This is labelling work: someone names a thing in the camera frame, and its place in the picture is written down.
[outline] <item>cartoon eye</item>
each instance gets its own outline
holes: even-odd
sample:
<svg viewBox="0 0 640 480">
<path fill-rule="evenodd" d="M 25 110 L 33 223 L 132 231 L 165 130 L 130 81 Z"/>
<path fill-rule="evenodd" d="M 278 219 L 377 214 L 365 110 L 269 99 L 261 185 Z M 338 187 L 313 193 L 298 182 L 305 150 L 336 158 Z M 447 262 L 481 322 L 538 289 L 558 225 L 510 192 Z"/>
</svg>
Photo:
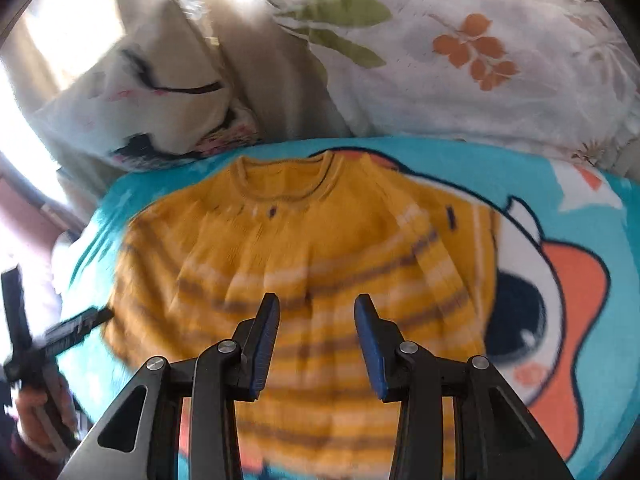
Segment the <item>cartoon eye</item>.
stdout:
<svg viewBox="0 0 640 480">
<path fill-rule="evenodd" d="M 545 305 L 538 289 L 518 276 L 499 272 L 494 311 L 484 338 L 491 360 L 514 362 L 535 351 L 545 327 Z"/>
</svg>

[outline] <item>blue gripper pad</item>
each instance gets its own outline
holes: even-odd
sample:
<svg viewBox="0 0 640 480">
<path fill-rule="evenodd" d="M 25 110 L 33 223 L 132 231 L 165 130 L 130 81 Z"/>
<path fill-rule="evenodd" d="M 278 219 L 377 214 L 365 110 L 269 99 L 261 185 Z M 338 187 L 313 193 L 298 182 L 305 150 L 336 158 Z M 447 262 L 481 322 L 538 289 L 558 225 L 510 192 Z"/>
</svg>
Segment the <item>blue gripper pad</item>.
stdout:
<svg viewBox="0 0 640 480">
<path fill-rule="evenodd" d="M 269 364 L 271 363 L 271 356 L 273 356 L 273 347 L 276 344 L 279 324 L 280 307 L 276 300 L 276 304 L 271 307 L 267 322 L 262 329 L 262 334 L 260 334 L 260 341 L 254 357 L 254 373 L 249 388 L 256 398 L 267 383 Z"/>
<path fill-rule="evenodd" d="M 360 301 L 356 301 L 354 317 L 362 356 L 367 366 L 369 383 L 378 398 L 382 400 L 386 397 L 388 391 L 388 384 L 385 378 L 385 363 L 371 326 L 372 322 L 380 321 L 380 319 L 377 316 L 372 319 L 368 315 L 364 304 Z"/>
</svg>

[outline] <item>knitted sweater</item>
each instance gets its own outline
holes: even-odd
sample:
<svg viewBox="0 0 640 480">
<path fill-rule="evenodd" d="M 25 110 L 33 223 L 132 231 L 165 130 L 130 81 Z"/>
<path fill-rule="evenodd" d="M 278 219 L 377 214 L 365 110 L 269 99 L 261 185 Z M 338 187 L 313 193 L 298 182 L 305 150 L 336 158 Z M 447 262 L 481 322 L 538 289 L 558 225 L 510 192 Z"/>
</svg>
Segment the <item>knitted sweater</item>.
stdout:
<svg viewBox="0 0 640 480">
<path fill-rule="evenodd" d="M 156 354 L 192 358 L 275 292 L 281 318 L 266 388 L 257 403 L 236 404 L 241 445 L 308 474 L 386 477 L 399 405 L 369 386 L 354 300 L 370 294 L 381 317 L 436 355 L 483 353 L 496 224 L 485 204 L 368 155 L 241 156 L 130 222 L 104 337 L 133 368 Z M 445 418 L 450 470 L 450 404 Z"/>
</svg>

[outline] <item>black tool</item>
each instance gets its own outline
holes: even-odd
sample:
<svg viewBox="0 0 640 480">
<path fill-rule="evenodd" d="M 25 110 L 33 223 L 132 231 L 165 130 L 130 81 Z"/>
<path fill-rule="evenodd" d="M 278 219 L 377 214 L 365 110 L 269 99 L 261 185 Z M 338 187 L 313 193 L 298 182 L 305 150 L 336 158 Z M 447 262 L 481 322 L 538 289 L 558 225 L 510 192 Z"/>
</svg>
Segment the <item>black tool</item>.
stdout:
<svg viewBox="0 0 640 480">
<path fill-rule="evenodd" d="M 191 480 L 242 480 L 234 402 L 264 388 L 280 322 L 275 294 L 254 319 L 199 357 L 152 357 L 136 372 L 66 464 L 59 480 L 173 480 L 182 400 L 191 397 Z"/>
<path fill-rule="evenodd" d="M 113 315 L 110 310 L 90 308 L 87 311 L 47 330 L 42 338 L 33 340 L 24 312 L 24 291 L 20 269 L 15 267 L 0 276 L 2 300 L 6 315 L 12 355 L 2 367 L 3 379 L 9 384 L 19 381 L 47 394 L 47 402 L 36 414 L 53 446 L 61 456 L 68 456 L 78 440 L 62 422 L 60 407 L 60 380 L 55 357 L 75 346 L 94 329 Z"/>
<path fill-rule="evenodd" d="M 356 329 L 373 390 L 402 402 L 390 480 L 442 478 L 442 397 L 453 397 L 456 480 L 572 480 L 556 448 L 484 356 L 437 358 L 380 319 L 368 294 Z"/>
</svg>

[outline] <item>white pillowcase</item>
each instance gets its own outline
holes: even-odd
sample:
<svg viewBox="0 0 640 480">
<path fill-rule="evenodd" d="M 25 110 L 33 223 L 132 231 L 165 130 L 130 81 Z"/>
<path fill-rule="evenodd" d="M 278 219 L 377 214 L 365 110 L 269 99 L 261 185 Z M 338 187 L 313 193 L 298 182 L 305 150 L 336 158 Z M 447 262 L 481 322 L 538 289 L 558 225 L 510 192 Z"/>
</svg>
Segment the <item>white pillowcase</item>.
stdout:
<svg viewBox="0 0 640 480">
<path fill-rule="evenodd" d="M 50 134 L 129 171 L 255 144 L 252 113 L 176 0 L 163 0 L 91 70 L 37 112 Z"/>
<path fill-rule="evenodd" d="M 640 136 L 640 67 L 593 0 L 268 0 L 356 136 L 585 164 Z"/>
</svg>

